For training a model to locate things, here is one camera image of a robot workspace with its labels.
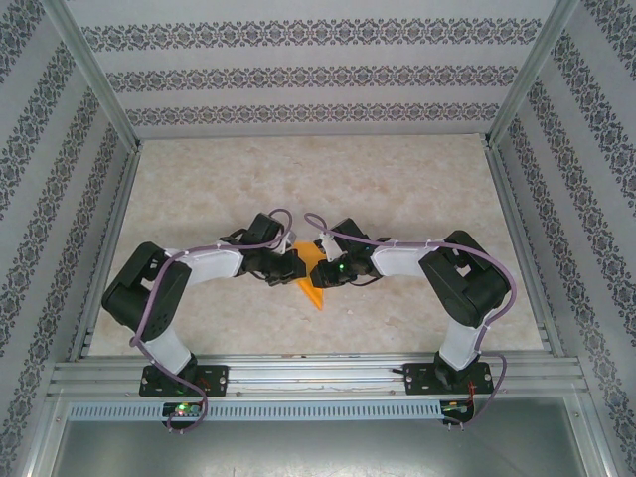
beige marble surface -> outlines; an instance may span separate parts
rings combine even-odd
[[[111,278],[143,241],[174,248],[214,242],[276,207],[294,214],[299,239],[317,237],[302,220],[309,211],[330,226],[351,217],[372,238],[467,231],[521,285],[516,306],[484,348],[541,348],[477,135],[148,141]],[[186,290],[174,323],[195,354],[286,354],[435,351],[447,320],[422,279],[329,289],[319,311],[298,286],[270,288],[247,275]],[[102,310],[90,353],[136,354],[129,337]]]

patterned wallpaper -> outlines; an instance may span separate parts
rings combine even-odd
[[[499,144],[560,338],[636,475],[634,6],[584,1]]]
[[[69,1],[142,138],[487,132],[555,0]]]
[[[38,0],[0,1],[0,476],[20,467],[128,151]]]

enclosure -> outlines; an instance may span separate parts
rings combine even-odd
[[[0,10],[1,475],[636,474],[632,0]],[[508,372],[475,427],[445,432],[393,372],[446,332],[424,280],[319,311],[243,276],[184,295],[175,326],[227,394],[164,435],[105,286],[144,241],[277,207],[301,241],[306,212],[373,239],[460,229],[511,269],[484,342]]]

cable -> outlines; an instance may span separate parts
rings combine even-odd
[[[143,346],[143,342],[141,341],[141,336],[143,335],[143,332],[146,328],[146,325],[148,323],[148,319],[150,318],[150,312],[152,311],[152,307],[155,303],[155,300],[157,298],[157,292],[159,290],[159,285],[161,284],[161,281],[163,280],[166,271],[168,270],[168,267],[170,267],[170,265],[172,263],[174,263],[175,261],[177,261],[179,258],[181,258],[182,256],[188,255],[188,254],[192,254],[192,253],[201,253],[201,252],[205,252],[205,251],[211,251],[211,250],[256,250],[259,248],[266,248],[274,243],[276,243],[278,241],[278,243],[280,243],[285,236],[289,233],[289,231],[291,230],[291,225],[292,225],[292,216],[291,213],[289,211],[287,211],[286,209],[274,209],[273,211],[271,211],[269,214],[277,214],[279,212],[282,212],[284,214],[287,215],[287,218],[289,219],[289,223],[287,224],[287,227],[284,228],[281,238],[274,238],[270,241],[266,241],[264,243],[256,243],[254,245],[231,245],[228,243],[215,243],[214,245],[203,245],[203,246],[195,246],[193,248],[188,248],[187,250],[182,250],[179,251],[177,253],[175,253],[174,255],[172,255],[171,257],[169,257],[164,264],[161,266],[161,268],[159,269],[159,273],[157,273],[157,277],[155,278],[154,281],[154,285],[152,287],[152,290],[150,290],[150,295],[148,296],[148,301],[146,302],[146,307],[143,310],[143,314],[141,315],[141,321],[139,322],[139,326],[137,327],[137,331],[135,332],[135,335],[130,339],[130,346],[131,347],[137,347],[139,348],[139,351],[141,351],[141,353],[150,360],[150,363],[152,365],[155,366],[155,368],[157,368],[159,371],[161,371],[164,375],[166,375],[168,378],[170,378],[171,380],[176,381],[177,383],[180,383],[188,388],[190,388],[191,390],[193,390],[194,392],[196,392],[197,394],[201,395],[201,397],[203,398],[203,409],[201,411],[201,415],[199,416],[199,418],[193,422],[191,425],[189,425],[188,427],[186,427],[185,429],[179,429],[179,433],[180,434],[185,434],[186,432],[190,432],[191,430],[193,430],[195,427],[197,427],[206,417],[207,413],[208,413],[208,407],[209,407],[209,403],[208,403],[208,396],[206,396],[206,393],[199,388],[196,385],[193,385],[192,383],[180,378],[179,376],[177,376],[176,374],[172,373],[170,370],[168,370],[167,368],[165,368],[163,365],[161,365],[161,363],[158,363],[154,357],[150,354],[150,352],[146,349],[145,346]],[[173,430],[175,430],[170,424],[172,422],[172,418],[174,417],[174,413],[170,415],[170,417],[168,418],[168,422],[167,422],[167,427],[168,427],[168,431],[172,432]]]
[[[472,425],[472,422],[474,422],[475,419],[478,416],[480,416],[481,414],[484,413],[484,411],[491,404],[492,400],[495,398],[495,395],[497,394],[497,391],[499,390],[499,387],[501,386],[501,383],[504,381],[504,378],[506,377],[506,370],[508,369],[508,362],[506,361],[506,357],[504,355],[502,355],[501,353],[493,353],[493,352],[484,352],[484,353],[482,353],[481,352],[481,343],[484,340],[484,336],[486,335],[486,332],[490,328],[490,325],[493,322],[495,322],[496,320],[498,320],[499,318],[501,318],[502,316],[504,316],[506,313],[508,313],[508,311],[513,307],[513,305],[515,304],[515,301],[517,300],[517,283],[515,282],[515,278],[513,278],[513,275],[508,270],[508,268],[506,268],[506,266],[504,266],[504,264],[502,262],[500,262],[496,258],[493,258],[492,256],[490,256],[488,253],[484,253],[483,251],[477,250],[475,248],[471,248],[471,247],[466,246],[466,245],[460,245],[458,243],[448,243],[446,241],[431,241],[431,240],[430,241],[397,241],[397,240],[376,241],[376,240],[368,240],[366,238],[353,237],[353,236],[348,236],[346,234],[340,234],[339,232],[330,231],[328,229],[328,227],[327,227],[327,223],[325,222],[325,220],[322,217],[320,217],[319,215],[317,215],[317,214],[313,214],[311,212],[308,212],[307,214],[305,214],[304,217],[305,217],[305,221],[307,221],[307,223],[309,225],[315,227],[320,232],[322,232],[324,234],[328,234],[328,235],[333,236],[333,237],[338,237],[340,239],[357,241],[359,243],[366,243],[367,245],[373,245],[373,246],[396,246],[396,247],[400,247],[400,246],[411,246],[411,247],[413,247],[413,246],[417,246],[417,247],[437,246],[437,247],[443,247],[443,248],[451,248],[451,249],[455,249],[455,250],[458,250],[458,251],[465,251],[466,253],[470,253],[472,255],[475,255],[475,256],[478,256],[480,258],[483,258],[484,260],[488,261],[489,263],[492,263],[495,267],[497,267],[497,269],[499,271],[502,272],[502,274],[508,280],[508,283],[510,283],[510,292],[511,292],[510,293],[510,299],[508,300],[506,305],[501,310],[499,310],[497,313],[495,313],[492,317],[488,318],[487,320],[484,320],[484,325],[485,326],[482,326],[481,331],[479,332],[479,335],[477,336],[477,340],[475,341],[475,347],[474,347],[474,350],[478,354],[480,354],[482,356],[497,356],[497,357],[499,357],[501,359],[501,361],[502,361],[502,370],[501,370],[501,375],[499,376],[499,380],[497,381],[497,384],[495,385],[495,387],[493,388],[493,391],[488,396],[488,399],[484,403],[483,407],[480,409],[480,411],[477,413],[477,415],[473,416],[473,418],[469,422],[467,422],[466,424],[462,424],[460,428],[463,430],[464,428],[468,427],[469,425]]]
[[[378,276],[376,278],[372,278],[369,281],[365,281],[364,283],[350,283],[350,285],[354,285],[354,286],[368,286],[368,285],[371,285],[372,283],[377,282],[381,278],[382,278],[381,276]]]

orange triangle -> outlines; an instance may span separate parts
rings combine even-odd
[[[316,305],[316,308],[322,310],[322,288],[316,288],[311,283],[309,273],[313,270],[314,266],[318,264],[320,260],[324,260],[325,255],[316,244],[312,241],[298,241],[294,244],[294,248],[298,250],[298,256],[307,265],[307,276],[296,280],[300,289],[305,292],[311,302]]]

